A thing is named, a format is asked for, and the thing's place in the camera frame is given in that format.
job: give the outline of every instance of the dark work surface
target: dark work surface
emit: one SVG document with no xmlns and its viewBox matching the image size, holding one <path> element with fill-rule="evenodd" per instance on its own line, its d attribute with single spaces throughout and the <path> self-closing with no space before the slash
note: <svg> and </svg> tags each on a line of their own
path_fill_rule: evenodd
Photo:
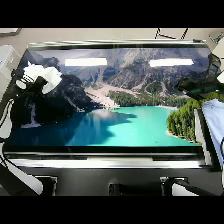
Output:
<svg viewBox="0 0 224 224">
<path fill-rule="evenodd" d="M 216 195 L 223 192 L 221 172 L 206 169 L 56 169 L 27 168 L 23 171 L 32 175 L 58 177 L 56 196 L 92 195 L 107 196 L 109 185 L 147 188 L 160 182 L 160 177 L 187 177 L 189 184 Z"/>
</svg>

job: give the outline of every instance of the turquoise water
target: turquoise water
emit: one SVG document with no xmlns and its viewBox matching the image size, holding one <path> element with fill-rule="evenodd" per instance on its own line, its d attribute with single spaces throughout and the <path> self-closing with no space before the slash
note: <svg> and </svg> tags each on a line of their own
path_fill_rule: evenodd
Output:
<svg viewBox="0 0 224 224">
<path fill-rule="evenodd" d="M 9 144 L 34 146 L 193 146 L 166 134 L 170 109 L 123 107 L 75 114 L 65 122 L 17 129 Z"/>
</svg>

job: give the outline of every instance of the blue cloth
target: blue cloth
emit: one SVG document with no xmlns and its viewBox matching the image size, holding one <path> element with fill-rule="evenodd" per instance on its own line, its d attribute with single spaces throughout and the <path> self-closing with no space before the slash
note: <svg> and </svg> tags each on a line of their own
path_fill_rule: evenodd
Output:
<svg viewBox="0 0 224 224">
<path fill-rule="evenodd" d="M 220 144 L 224 137 L 224 103 L 219 102 L 217 99 L 210 100 L 203 103 L 202 110 L 209 127 L 210 135 L 219 161 L 223 164 Z"/>
</svg>

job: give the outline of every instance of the light blue fabric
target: light blue fabric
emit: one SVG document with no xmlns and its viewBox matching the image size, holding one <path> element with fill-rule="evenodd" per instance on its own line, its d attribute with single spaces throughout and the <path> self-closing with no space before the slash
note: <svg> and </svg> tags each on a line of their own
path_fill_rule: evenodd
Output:
<svg viewBox="0 0 224 224">
<path fill-rule="evenodd" d="M 223 164 L 220 144 L 224 137 L 224 103 L 219 102 L 218 99 L 210 100 L 203 103 L 202 110 L 209 127 L 210 135 L 218 154 L 219 161 Z"/>
</svg>

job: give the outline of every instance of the screen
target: screen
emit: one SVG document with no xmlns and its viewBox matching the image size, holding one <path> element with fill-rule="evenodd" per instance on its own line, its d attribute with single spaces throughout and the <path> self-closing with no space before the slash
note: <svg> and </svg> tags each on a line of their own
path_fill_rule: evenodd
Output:
<svg viewBox="0 0 224 224">
<path fill-rule="evenodd" d="M 12 146 L 199 146 L 199 102 L 176 89 L 203 79 L 207 47 L 26 50 L 28 62 L 55 67 L 62 81 L 49 93 L 28 94 L 11 112 Z"/>
</svg>

